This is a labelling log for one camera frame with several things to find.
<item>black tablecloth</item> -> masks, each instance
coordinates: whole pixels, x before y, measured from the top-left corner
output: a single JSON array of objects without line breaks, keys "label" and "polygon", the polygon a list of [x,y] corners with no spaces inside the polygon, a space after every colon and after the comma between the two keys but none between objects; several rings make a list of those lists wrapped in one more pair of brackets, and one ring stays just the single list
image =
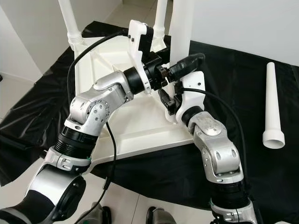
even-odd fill
[{"label": "black tablecloth", "polygon": [[[100,22],[88,25],[84,37],[106,36],[120,28]],[[170,44],[170,37],[165,41]],[[242,123],[251,194],[266,224],[284,220],[299,223],[299,68],[244,52],[191,42],[190,53],[206,55],[206,90],[225,100]],[[13,181],[43,152],[54,145],[68,115],[66,75],[73,61],[68,48],[7,113],[0,124],[0,182]],[[276,79],[285,147],[263,146],[266,64],[276,65]],[[237,128],[229,112],[205,98],[205,107],[228,130],[241,149]],[[105,177],[111,163],[92,173]],[[209,188],[199,150],[193,145],[170,148],[117,161],[114,182],[142,195],[208,209]]]}]

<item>white mounting plate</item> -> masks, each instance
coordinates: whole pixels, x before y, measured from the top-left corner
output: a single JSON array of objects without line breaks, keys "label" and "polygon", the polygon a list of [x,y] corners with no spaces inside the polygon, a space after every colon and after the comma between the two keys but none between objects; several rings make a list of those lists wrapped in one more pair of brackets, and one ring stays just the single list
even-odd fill
[{"label": "white mounting plate", "polygon": [[[99,38],[86,38],[83,44],[75,45],[75,56]],[[161,50],[161,44],[152,46]],[[87,91],[93,83],[115,70],[132,67],[127,53],[128,38],[118,36],[104,42],[84,56],[76,66],[76,94]],[[117,109],[109,119],[117,144],[117,159],[144,154],[170,147],[192,143],[192,136],[181,125],[166,120],[164,106],[156,91],[140,93],[134,100]],[[88,170],[113,160],[113,144],[106,128],[103,129],[92,154]]]}]

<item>robotic arm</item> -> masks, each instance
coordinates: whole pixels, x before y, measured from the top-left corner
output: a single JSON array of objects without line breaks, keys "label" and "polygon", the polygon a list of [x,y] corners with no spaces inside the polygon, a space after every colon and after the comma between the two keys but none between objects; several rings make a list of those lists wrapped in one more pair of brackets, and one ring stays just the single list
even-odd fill
[{"label": "robotic arm", "polygon": [[[146,27],[144,33],[151,33],[150,28]],[[129,30],[128,37],[133,39],[131,35],[138,35],[140,42],[147,41],[142,38],[152,38],[152,34],[144,33]],[[162,67],[169,61],[168,49],[143,55],[131,51],[131,57],[136,60],[134,67],[100,78],[90,90],[72,100],[70,115],[58,141],[48,150],[25,198],[14,207],[0,210],[0,220],[14,224],[51,224],[72,216],[86,186],[81,174],[90,166],[93,148],[112,112],[133,100],[135,94],[148,92],[149,87],[161,89],[167,85],[166,78],[169,82],[182,78],[188,86],[202,81],[198,80],[198,72],[193,71],[203,62],[203,54],[188,56],[169,69]],[[238,151],[227,138],[224,125],[202,111],[203,105],[198,106],[196,99],[202,98],[203,102],[204,96],[184,93],[170,99],[163,90],[159,95],[169,113],[176,114],[177,121],[188,127],[202,153],[206,177],[211,183],[214,224],[257,224],[253,204],[244,190]]]}]

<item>black cable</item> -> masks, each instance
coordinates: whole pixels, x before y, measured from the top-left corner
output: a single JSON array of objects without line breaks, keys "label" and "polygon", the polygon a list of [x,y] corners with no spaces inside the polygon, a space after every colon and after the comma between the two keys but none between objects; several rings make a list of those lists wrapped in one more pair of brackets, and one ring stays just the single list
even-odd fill
[{"label": "black cable", "polygon": [[96,46],[100,45],[101,43],[103,43],[103,42],[105,42],[107,40],[110,40],[113,37],[120,36],[120,35],[127,36],[128,35],[128,30],[122,29],[119,32],[116,32],[114,34],[106,36],[106,37],[98,40],[97,42],[93,43],[88,48],[86,48],[78,57],[76,57],[76,59],[70,65],[69,71],[67,73],[67,95],[68,95],[68,100],[69,100],[69,106],[71,105],[71,100],[72,100],[72,96],[71,96],[71,73],[74,71],[75,65],[78,63],[78,61],[81,58],[83,58],[89,51],[91,51],[92,49],[94,49]]},{"label": "black cable", "polygon": [[244,176],[245,176],[245,182],[246,182],[248,176],[247,176],[247,158],[246,158],[245,138],[244,138],[244,132],[243,132],[242,125],[241,125],[240,120],[239,120],[238,116],[236,115],[236,113],[223,99],[221,99],[220,97],[218,97],[210,92],[207,92],[204,90],[192,89],[192,88],[181,88],[181,90],[189,91],[189,92],[199,92],[199,93],[205,94],[205,95],[221,102],[230,111],[230,113],[232,114],[233,118],[235,119],[237,126],[239,127],[239,131],[240,131],[242,149],[243,149],[243,170],[244,170]]},{"label": "black cable", "polygon": [[112,134],[112,131],[110,129],[110,126],[108,124],[108,122],[106,123],[106,126],[107,126],[107,129],[109,131],[109,134],[111,136],[111,139],[112,139],[112,142],[113,142],[113,148],[114,148],[114,155],[113,155],[113,163],[112,163],[112,169],[111,169],[111,173],[110,175],[108,175],[108,177],[106,178],[106,181],[105,181],[105,184],[104,184],[104,187],[103,187],[103,192],[101,194],[101,197],[99,198],[99,200],[96,202],[96,204],[91,207],[90,210],[88,210],[82,217],[80,217],[74,224],[78,224],[83,218],[85,218],[90,212],[92,212],[92,210],[94,210],[98,205],[99,203],[101,202],[102,198],[104,197],[104,194],[106,193],[108,187],[109,187],[109,184],[111,183],[111,180],[113,179],[114,177],[114,172],[115,172],[115,166],[116,166],[116,142],[115,142],[115,139],[114,139],[114,136]]}]

